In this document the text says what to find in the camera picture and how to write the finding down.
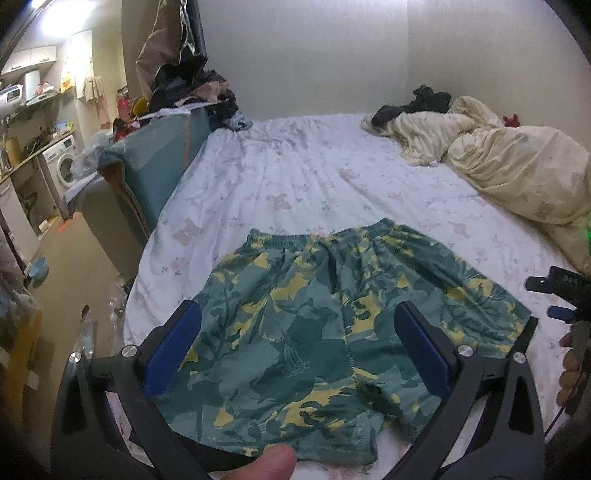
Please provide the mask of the person's right hand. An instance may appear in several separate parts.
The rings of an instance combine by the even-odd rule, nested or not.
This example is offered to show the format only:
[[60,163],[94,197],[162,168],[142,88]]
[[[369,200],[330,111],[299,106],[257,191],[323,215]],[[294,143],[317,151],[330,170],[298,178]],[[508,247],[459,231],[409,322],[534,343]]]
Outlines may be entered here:
[[563,358],[563,371],[559,377],[560,390],[556,397],[557,404],[564,407],[578,389],[581,365],[575,354],[570,333],[560,339],[559,345],[567,349]]

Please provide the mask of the person's left hand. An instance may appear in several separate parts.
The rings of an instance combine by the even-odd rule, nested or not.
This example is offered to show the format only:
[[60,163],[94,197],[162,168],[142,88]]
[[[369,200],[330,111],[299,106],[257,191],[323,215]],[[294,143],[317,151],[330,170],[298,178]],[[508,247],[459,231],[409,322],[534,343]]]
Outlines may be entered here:
[[249,465],[221,477],[222,480],[290,480],[297,465],[296,451],[283,444],[274,445]]

